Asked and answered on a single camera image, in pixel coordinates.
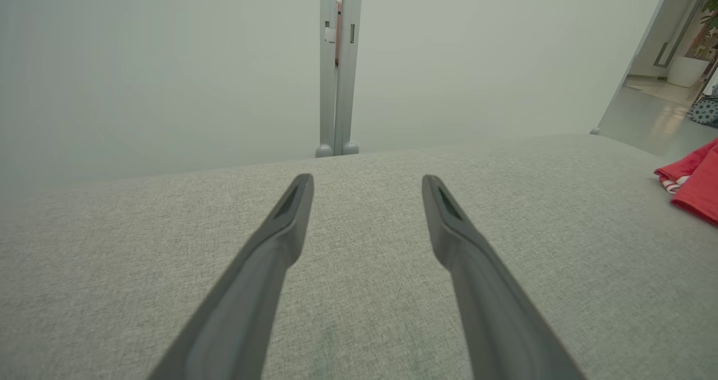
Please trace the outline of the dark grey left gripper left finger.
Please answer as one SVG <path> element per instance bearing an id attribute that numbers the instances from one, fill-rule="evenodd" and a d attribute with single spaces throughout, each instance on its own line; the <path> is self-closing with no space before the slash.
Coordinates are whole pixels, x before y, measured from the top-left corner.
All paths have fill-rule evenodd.
<path id="1" fill-rule="evenodd" d="M 294 178 L 149 378 L 261 378 L 284 279 L 305 242 L 314 188 L 309 173 Z"/>

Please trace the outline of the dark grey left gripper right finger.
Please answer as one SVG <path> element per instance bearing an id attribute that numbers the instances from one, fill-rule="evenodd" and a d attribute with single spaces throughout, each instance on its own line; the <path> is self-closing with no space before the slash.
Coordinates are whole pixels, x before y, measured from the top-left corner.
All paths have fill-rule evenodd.
<path id="1" fill-rule="evenodd" d="M 436 259 L 450 273 L 476 379 L 583 379 L 538 309 L 441 178 L 421 181 Z"/>

